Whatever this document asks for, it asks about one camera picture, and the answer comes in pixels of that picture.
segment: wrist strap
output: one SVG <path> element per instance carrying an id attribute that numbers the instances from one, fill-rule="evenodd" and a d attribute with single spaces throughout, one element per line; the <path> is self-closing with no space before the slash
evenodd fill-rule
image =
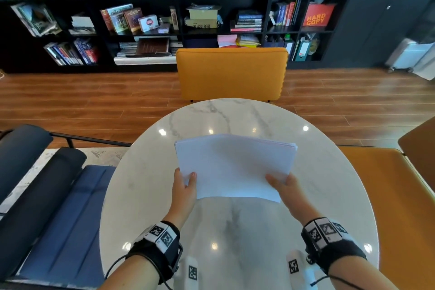
<path id="1" fill-rule="evenodd" d="M 328 274 L 329 267 L 345 256 L 359 256 L 367 260 L 364 252 L 345 228 L 332 219 L 317 218 L 302 229 L 302 239 L 313 263 Z"/>
<path id="2" fill-rule="evenodd" d="M 183 252 L 180 231 L 168 221 L 161 221 L 146 229 L 133 242 L 126 259 L 138 255 L 148 259 L 157 269 L 159 284 L 169 280 L 178 269 Z"/>

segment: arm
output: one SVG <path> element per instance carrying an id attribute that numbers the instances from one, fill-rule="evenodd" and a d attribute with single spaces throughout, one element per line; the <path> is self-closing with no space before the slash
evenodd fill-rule
<path id="1" fill-rule="evenodd" d="M 297 178 L 289 174 L 285 184 L 271 175 L 266 175 L 269 184 L 274 187 L 291 215 L 304 227 L 313 219 L 324 217 L 307 199 Z M 329 268 L 329 275 L 340 277 L 365 290 L 398 290 L 378 269 L 367 260 L 358 256 L 346 256 L 336 260 Z M 354 287 L 331 278 L 337 290 L 351 290 Z"/>
<path id="2" fill-rule="evenodd" d="M 176 169 L 172 185 L 172 203 L 167 215 L 163 218 L 182 228 L 196 202 L 196 173 L 192 173 L 189 185 L 186 186 Z M 155 267 L 142 256 L 126 259 L 103 283 L 100 290 L 154 290 L 159 283 L 159 274 Z"/>

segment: round table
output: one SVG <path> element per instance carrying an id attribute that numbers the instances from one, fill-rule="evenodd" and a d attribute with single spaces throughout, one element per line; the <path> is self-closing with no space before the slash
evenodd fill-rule
<path id="1" fill-rule="evenodd" d="M 360 178 L 337 146 L 312 124 L 283 108 L 253 100 L 216 99 L 163 117 L 122 158 L 101 215 L 105 273 L 144 229 L 168 212 L 178 167 L 174 142 L 218 133 L 296 143 L 292 172 L 308 198 L 326 216 L 341 221 L 369 252 L 368 260 L 378 266 L 372 206 Z M 181 230 L 183 256 L 198 261 L 199 289 L 289 290 L 285 256 L 294 249 L 305 250 L 301 230 L 282 202 L 204 198 L 197 201 Z M 319 288 L 333 289 L 329 280 L 322 281 Z"/>

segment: orange chair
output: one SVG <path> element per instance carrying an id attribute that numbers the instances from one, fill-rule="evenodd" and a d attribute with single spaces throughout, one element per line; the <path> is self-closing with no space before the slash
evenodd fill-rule
<path id="1" fill-rule="evenodd" d="M 400 290 L 429 290 L 435 287 L 435 196 L 430 189 L 435 189 L 435 117 L 401 137 L 399 145 L 405 154 L 375 147 L 340 150 L 372 203 L 380 271 Z"/>
<path id="2" fill-rule="evenodd" d="M 277 100 L 287 60 L 285 48 L 181 48 L 177 51 L 181 97 Z"/>

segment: wooden floor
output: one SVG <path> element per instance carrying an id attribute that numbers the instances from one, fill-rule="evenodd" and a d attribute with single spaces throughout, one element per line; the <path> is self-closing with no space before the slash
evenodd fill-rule
<path id="1" fill-rule="evenodd" d="M 29 123 L 132 143 L 189 104 L 180 96 L 177 73 L 7 75 L 0 80 L 0 130 Z M 275 103 L 336 144 L 397 147 L 400 136 L 435 116 L 435 83 L 382 69 L 291 70 Z M 55 139 L 51 147 L 63 145 Z"/>

